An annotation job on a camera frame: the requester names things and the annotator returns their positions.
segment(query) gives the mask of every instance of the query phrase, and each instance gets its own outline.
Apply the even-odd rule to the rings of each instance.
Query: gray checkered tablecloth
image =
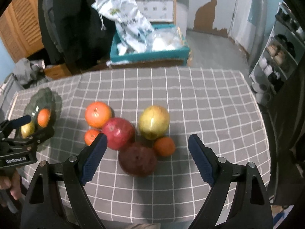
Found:
[[[94,178],[85,186],[101,219],[132,223],[193,220],[209,192],[187,149],[193,133],[231,163],[254,162],[264,183],[269,181],[266,130],[254,96],[238,71],[173,67],[86,73],[19,92],[11,119],[22,116],[31,96],[47,86],[57,94],[55,135],[40,146],[37,157],[49,163],[65,161],[83,149],[89,129],[84,114],[93,101],[109,104],[115,116],[135,127],[146,107],[158,104],[169,110],[167,135],[177,150],[171,157],[159,159],[153,175],[128,176],[118,164],[118,152],[107,149]],[[22,169],[28,182],[37,165]],[[232,203],[234,190],[232,184],[224,209]],[[60,193],[69,205],[63,183]]]

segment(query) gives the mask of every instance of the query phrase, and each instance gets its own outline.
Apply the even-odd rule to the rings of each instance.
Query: wooden door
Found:
[[[13,0],[0,18],[0,37],[15,62],[44,48],[37,0]]]

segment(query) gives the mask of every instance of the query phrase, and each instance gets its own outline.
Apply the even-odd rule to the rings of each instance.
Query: blue rubber pad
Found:
[[[94,149],[88,156],[86,162],[83,164],[82,176],[80,177],[80,183],[83,185],[92,180],[96,169],[99,166],[101,159],[103,158],[103,155],[107,149],[106,135],[99,134],[91,144],[91,146],[94,145]]]
[[[213,186],[215,183],[213,178],[213,168],[206,155],[202,151],[202,146],[200,146],[200,143],[203,147],[205,147],[197,135],[191,135],[188,141],[189,151],[195,161],[203,181],[208,183],[210,186]]]
[[[17,129],[17,128],[19,128],[23,125],[26,125],[30,122],[31,122],[31,116],[29,116],[29,115],[25,115],[25,116],[22,116],[18,119],[10,121],[11,126],[12,126],[13,129]]]

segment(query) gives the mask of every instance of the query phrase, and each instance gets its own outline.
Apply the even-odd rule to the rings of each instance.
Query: concrete floor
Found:
[[[188,30],[186,40],[193,53],[192,67],[239,70],[251,85],[246,55],[229,39]]]

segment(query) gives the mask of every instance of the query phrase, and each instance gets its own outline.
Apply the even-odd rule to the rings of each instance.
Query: tangerine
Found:
[[[99,135],[99,131],[96,129],[90,129],[85,133],[85,143],[86,145],[90,146],[92,144],[92,142],[95,140],[95,138],[97,137],[97,135]]]
[[[163,137],[157,139],[153,144],[153,149],[156,154],[161,157],[169,157],[175,150],[175,142],[170,137]]]
[[[88,125],[95,128],[102,128],[111,117],[110,107],[103,102],[91,103],[85,112],[85,119]]]
[[[47,127],[51,117],[51,111],[47,108],[41,109],[37,116],[38,125]]]

